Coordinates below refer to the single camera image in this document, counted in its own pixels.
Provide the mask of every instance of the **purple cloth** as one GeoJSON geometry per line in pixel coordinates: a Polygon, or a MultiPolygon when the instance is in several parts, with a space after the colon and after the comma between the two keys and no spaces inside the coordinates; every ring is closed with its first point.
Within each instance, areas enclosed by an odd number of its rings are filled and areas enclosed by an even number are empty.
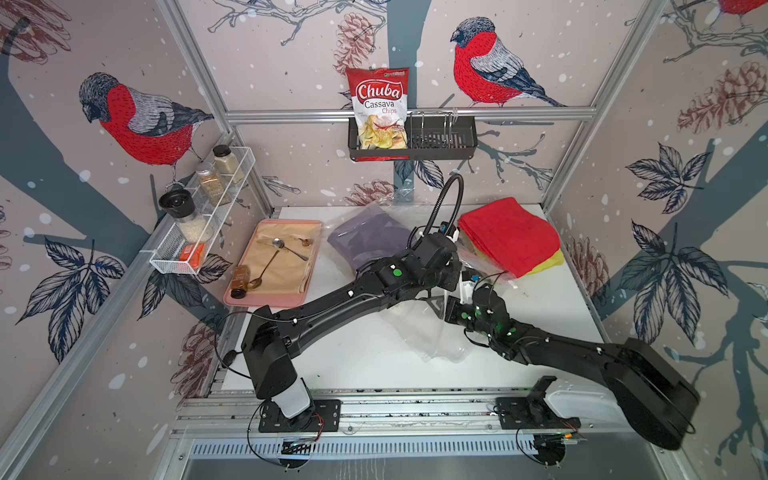
{"type": "Polygon", "coordinates": [[[329,236],[330,243],[357,270],[370,260],[391,257],[403,251],[411,230],[390,217],[377,204],[339,225],[329,236]]]}

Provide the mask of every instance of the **glass jar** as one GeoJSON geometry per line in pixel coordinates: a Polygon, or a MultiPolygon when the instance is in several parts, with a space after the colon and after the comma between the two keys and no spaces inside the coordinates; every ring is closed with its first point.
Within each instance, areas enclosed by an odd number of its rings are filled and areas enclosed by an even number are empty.
{"type": "Polygon", "coordinates": [[[213,165],[201,165],[195,173],[200,177],[200,186],[211,205],[216,207],[216,205],[225,205],[232,201],[224,188],[225,184],[221,182],[213,165]]]}
{"type": "Polygon", "coordinates": [[[250,282],[250,267],[239,265],[232,272],[232,281],[230,282],[230,295],[232,298],[244,298],[248,291],[248,282],[250,282]]]}
{"type": "Polygon", "coordinates": [[[217,145],[214,147],[214,165],[219,174],[232,175],[232,181],[235,184],[238,184],[245,178],[245,173],[240,169],[240,161],[237,160],[237,157],[227,145],[217,145]]]}
{"type": "Polygon", "coordinates": [[[157,201],[176,221],[188,243],[205,243],[214,235],[208,220],[195,210],[192,194],[186,190],[171,190],[157,201]]]}

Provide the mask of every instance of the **chip bag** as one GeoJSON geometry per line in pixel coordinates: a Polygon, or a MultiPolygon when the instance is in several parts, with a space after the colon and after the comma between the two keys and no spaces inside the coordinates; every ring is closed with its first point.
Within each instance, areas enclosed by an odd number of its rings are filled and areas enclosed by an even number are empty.
{"type": "Polygon", "coordinates": [[[360,149],[407,148],[408,68],[347,68],[360,149]]]}

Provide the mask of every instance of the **spoon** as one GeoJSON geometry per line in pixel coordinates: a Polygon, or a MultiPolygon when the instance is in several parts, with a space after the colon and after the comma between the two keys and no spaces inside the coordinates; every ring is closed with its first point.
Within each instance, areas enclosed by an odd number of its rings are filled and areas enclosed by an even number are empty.
{"type": "Polygon", "coordinates": [[[264,270],[261,270],[261,275],[259,275],[259,278],[254,278],[253,280],[250,281],[250,283],[248,283],[249,288],[252,288],[252,289],[259,288],[259,286],[261,285],[261,277],[264,276],[264,272],[266,272],[266,269],[270,266],[270,263],[272,263],[272,260],[275,260],[275,257],[277,257],[278,253],[280,253],[279,250],[275,252],[274,255],[272,255],[272,258],[270,258],[270,261],[267,262],[266,266],[264,267],[264,270]]]}
{"type": "Polygon", "coordinates": [[[296,253],[290,248],[286,247],[286,243],[283,242],[281,239],[276,238],[275,240],[272,240],[272,246],[275,248],[284,248],[285,250],[288,250],[289,252],[295,254],[297,257],[299,257],[301,260],[304,260],[305,262],[309,260],[309,258],[305,257],[301,253],[296,253]]]}

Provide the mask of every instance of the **bird illustration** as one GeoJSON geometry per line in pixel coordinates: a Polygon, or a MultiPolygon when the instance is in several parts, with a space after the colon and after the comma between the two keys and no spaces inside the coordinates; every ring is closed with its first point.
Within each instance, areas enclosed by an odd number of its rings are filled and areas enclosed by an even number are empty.
{"type": "MultiPolygon", "coordinates": [[[[688,2],[685,5],[681,5],[680,10],[685,10],[686,8],[690,8],[694,5],[699,5],[700,3],[707,1],[709,0],[693,0],[692,2],[688,2]]],[[[744,24],[744,15],[757,7],[765,5],[766,3],[768,3],[768,0],[717,0],[717,4],[720,7],[720,13],[717,14],[717,17],[714,19],[714,21],[712,21],[710,26],[707,27],[707,30],[712,29],[712,27],[715,25],[715,22],[720,19],[720,16],[723,13],[739,15],[739,23],[741,23],[739,30],[750,28],[752,25],[744,24]]]]}
{"type": "Polygon", "coordinates": [[[456,42],[453,76],[456,84],[478,103],[503,106],[511,98],[538,98],[555,107],[564,107],[547,96],[531,78],[523,61],[507,50],[485,17],[467,18],[453,32],[456,42]]]}
{"type": "Polygon", "coordinates": [[[80,86],[80,103],[88,121],[99,120],[136,160],[149,165],[173,165],[171,184],[176,182],[176,162],[187,150],[195,153],[194,132],[214,117],[163,95],[141,93],[101,72],[86,78],[80,86]]]}

